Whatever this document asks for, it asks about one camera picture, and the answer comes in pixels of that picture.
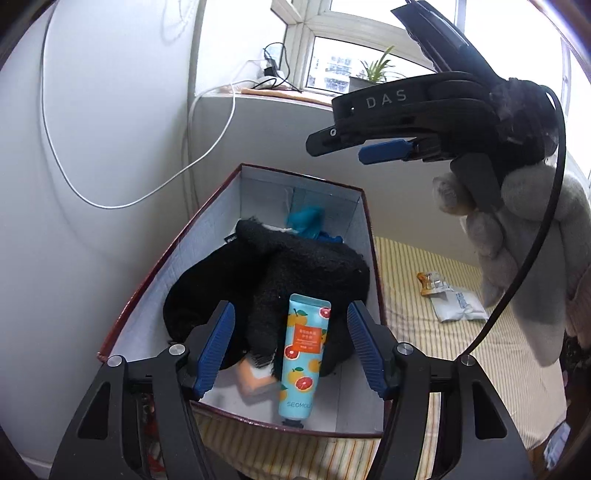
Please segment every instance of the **blue gripper pad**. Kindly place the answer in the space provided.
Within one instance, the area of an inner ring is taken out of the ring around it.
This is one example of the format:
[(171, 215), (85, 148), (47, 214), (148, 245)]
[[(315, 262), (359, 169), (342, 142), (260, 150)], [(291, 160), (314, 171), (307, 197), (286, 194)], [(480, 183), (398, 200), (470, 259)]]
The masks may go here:
[(387, 400), (397, 377), (393, 377), (394, 348), (397, 341), (385, 325), (378, 325), (362, 301), (347, 309), (347, 326), (361, 361), (369, 387)]
[(216, 380), (217, 372), (220, 370), (223, 356), (230, 343), (230, 338), (234, 331), (235, 311), (234, 305), (228, 303), (221, 315), (217, 318), (217, 323), (213, 328), (207, 344), (197, 363), (197, 381), (193, 390), (202, 398), (206, 392), (212, 389)]
[(371, 165), (373, 163), (382, 163), (391, 160), (403, 160), (412, 151), (412, 142), (397, 138), (390, 142), (361, 147), (358, 158), (363, 165)]

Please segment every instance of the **light blue tube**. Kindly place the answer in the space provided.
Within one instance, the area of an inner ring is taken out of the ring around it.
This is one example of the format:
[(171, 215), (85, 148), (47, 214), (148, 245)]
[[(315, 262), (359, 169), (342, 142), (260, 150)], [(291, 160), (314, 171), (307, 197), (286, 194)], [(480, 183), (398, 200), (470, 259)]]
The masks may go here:
[(329, 317), (329, 301), (297, 293), (290, 297), (279, 397), (279, 415), (286, 419), (310, 416)]

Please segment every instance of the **cardboard box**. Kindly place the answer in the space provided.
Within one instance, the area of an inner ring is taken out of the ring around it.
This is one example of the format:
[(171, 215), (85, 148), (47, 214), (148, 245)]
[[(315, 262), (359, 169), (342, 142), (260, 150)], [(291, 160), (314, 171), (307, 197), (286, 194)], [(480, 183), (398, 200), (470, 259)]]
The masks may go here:
[[(240, 165), (198, 211), (164, 253), (113, 325), (98, 357), (123, 355), (127, 361), (158, 355), (168, 346), (162, 306), (170, 287), (189, 267), (224, 244), (241, 218), (285, 228), (290, 211), (324, 208), (324, 230), (340, 235), (363, 255), (371, 271), (367, 307), (385, 323), (368, 206), (363, 190), (286, 171)], [(278, 394), (270, 391), (242, 397), (235, 367), (220, 371), (197, 409), (302, 434), (332, 437), (380, 437), (384, 403), (367, 383), (356, 356), (320, 379), (314, 407), (304, 430), (284, 427), (278, 415)]]

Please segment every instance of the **yellow striped fabric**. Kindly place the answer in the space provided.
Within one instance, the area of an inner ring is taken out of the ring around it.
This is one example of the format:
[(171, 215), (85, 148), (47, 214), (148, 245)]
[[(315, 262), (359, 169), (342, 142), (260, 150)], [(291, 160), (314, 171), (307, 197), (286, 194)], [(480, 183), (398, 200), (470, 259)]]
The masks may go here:
[[(389, 328), (399, 341), (426, 355), (455, 358), (483, 322), (437, 320), (430, 300), (420, 295), (416, 274), (438, 271), (453, 286), (479, 291), (480, 271), (385, 238), (375, 238)], [(506, 310), (474, 356), (507, 407), (526, 448), (542, 443), (566, 416), (558, 363), (541, 368), (512, 313)], [(417, 480), (433, 468), (439, 426), (439, 394), (429, 402), (427, 431)], [(365, 479), (379, 440), (286, 434), (244, 424), (203, 410), (194, 411), (203, 443), (254, 480)]]

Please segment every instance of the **gray stuffed animal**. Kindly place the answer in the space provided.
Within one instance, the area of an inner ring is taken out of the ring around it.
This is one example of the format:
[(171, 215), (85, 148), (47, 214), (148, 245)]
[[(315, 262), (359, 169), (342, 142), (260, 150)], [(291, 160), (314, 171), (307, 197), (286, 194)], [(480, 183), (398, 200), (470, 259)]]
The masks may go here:
[[(554, 167), (537, 164), (508, 174), (501, 187), (505, 206), (494, 215), (479, 211), (452, 174), (433, 180), (438, 207), (466, 216), (464, 229), (482, 269), (485, 306), (509, 286), (540, 226), (550, 197)], [(543, 367), (562, 349), (564, 330), (591, 346), (591, 209), (581, 184), (565, 174), (554, 222), (511, 307)]]

